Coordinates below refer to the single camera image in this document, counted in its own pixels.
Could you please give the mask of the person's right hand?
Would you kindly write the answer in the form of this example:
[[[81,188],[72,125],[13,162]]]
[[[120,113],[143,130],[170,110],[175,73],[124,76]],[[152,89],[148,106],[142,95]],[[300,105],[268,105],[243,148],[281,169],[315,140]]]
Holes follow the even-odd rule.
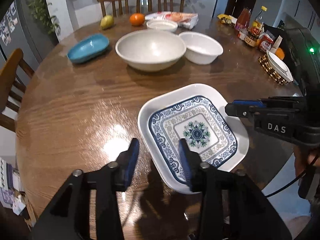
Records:
[[[319,155],[319,148],[308,148],[296,145],[293,153],[295,156],[295,174],[299,176],[313,159]]]

